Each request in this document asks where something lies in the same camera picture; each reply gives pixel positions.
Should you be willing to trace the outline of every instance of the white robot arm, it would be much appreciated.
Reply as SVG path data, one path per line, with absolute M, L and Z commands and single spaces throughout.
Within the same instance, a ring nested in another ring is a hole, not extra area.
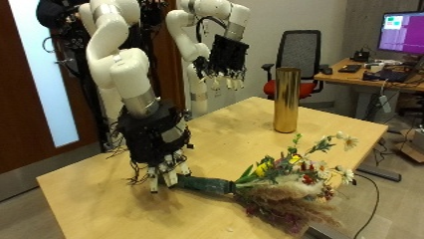
M 243 60 L 248 45 L 241 43 L 243 29 L 249 10 L 225 0 L 182 0 L 183 10 L 167 14 L 167 27 L 175 40 L 183 60 L 189 63 L 187 78 L 191 92 L 191 111 L 195 117 L 208 112 L 205 78 L 213 78 L 212 87 L 217 88 L 217 79 L 225 78 L 229 89 L 241 88 Z M 223 36 L 215 35 L 211 52 L 204 43 L 193 43 L 183 27 L 199 23 L 197 17 L 227 21 Z
M 79 14 L 91 34 L 86 59 L 106 114 L 118 118 L 116 129 L 126 139 L 132 166 L 147 164 L 151 191 L 156 192 L 159 175 L 172 186 L 176 166 L 184 175 L 191 173 L 182 152 L 189 131 L 172 103 L 155 97 L 144 52 L 139 48 L 119 50 L 128 27 L 139 24 L 140 6 L 136 0 L 91 0 L 79 7 Z
M 183 58 L 192 62 L 191 85 L 204 85 L 199 80 L 209 76 L 239 81 L 247 49 L 239 40 L 248 10 L 221 0 L 183 0 L 182 4 L 184 10 L 168 14 L 167 24 Z M 80 5 L 79 14 L 91 35 L 86 59 L 106 115 L 118 119 L 116 129 L 126 139 L 131 163 L 147 164 L 151 192 L 156 192 L 159 175 L 167 186 L 172 186 L 178 183 L 176 166 L 183 175 L 191 173 L 182 150 L 184 145 L 191 146 L 191 134 L 172 103 L 155 97 L 144 52 L 139 48 L 119 49 L 128 37 L 128 28 L 139 24 L 139 3 L 136 0 L 91 0 Z M 227 20 L 224 35 L 215 36 L 211 53 L 204 44 L 191 42 L 182 30 L 193 25 L 196 15 Z

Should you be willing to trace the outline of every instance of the keyboard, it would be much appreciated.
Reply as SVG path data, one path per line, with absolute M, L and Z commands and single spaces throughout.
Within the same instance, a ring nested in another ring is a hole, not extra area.
M 341 67 L 338 69 L 338 72 L 340 73 L 354 73 L 358 71 L 360 68 L 361 68 L 361 65 L 358 65 L 358 64 L 345 65 L 344 67 Z
M 394 72 L 390 70 L 381 70 L 378 72 L 380 75 L 380 80 L 386 82 L 397 82 L 397 83 L 402 83 L 403 81 L 406 81 L 409 73 L 407 72 Z

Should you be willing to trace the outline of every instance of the black cable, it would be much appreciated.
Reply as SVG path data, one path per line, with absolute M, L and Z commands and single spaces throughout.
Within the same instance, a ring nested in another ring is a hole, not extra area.
M 376 212 L 376 208 L 377 208 L 377 205 L 378 205 L 378 202 L 380 202 L 380 190 L 378 190 L 378 187 L 377 187 L 376 183 L 372 181 L 372 179 L 370 179 L 369 177 L 365 177 L 365 176 L 362 176 L 362 175 L 360 175 L 360 174 L 356 174 L 356 173 L 354 173 L 354 175 L 357 175 L 357 176 L 360 176 L 360 177 L 368 179 L 368 180 L 372 182 L 372 184 L 373 184 L 373 186 L 374 186 L 374 190 L 376 190 L 376 201 L 374 201 L 373 209 L 372 209 L 372 212 L 370 212 L 370 216 L 369 216 L 369 218 L 368 218 L 365 224 L 361 226 L 361 228 L 360 228 L 358 231 L 356 232 L 356 234 L 354 234 L 354 236 L 353 236 L 353 239 L 356 239 L 358 233 L 360 233 L 360 232 L 362 231 L 362 229 L 368 226 L 368 224 L 369 224 L 369 222 L 370 222 L 370 220 L 372 220 L 372 218 L 373 218 L 373 215 L 374 215 L 374 212 Z
M 203 20 L 213 21 L 217 25 L 220 25 L 225 29 L 225 25 L 224 25 L 223 21 L 220 21 L 215 17 L 205 16 L 205 17 L 199 18 L 199 20 L 196 22 L 196 40 L 197 40 L 199 43 L 201 42 L 200 25 L 203 25 Z

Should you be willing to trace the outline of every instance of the computer monitor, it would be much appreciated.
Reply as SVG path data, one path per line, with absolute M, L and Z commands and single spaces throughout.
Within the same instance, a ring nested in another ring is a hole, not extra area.
M 384 13 L 377 49 L 424 54 L 424 12 Z

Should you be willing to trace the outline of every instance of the brass vase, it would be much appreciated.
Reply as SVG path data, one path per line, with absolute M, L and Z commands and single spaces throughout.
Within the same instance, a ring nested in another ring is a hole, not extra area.
M 293 132 L 296 129 L 300 70 L 277 68 L 275 70 L 273 129 Z

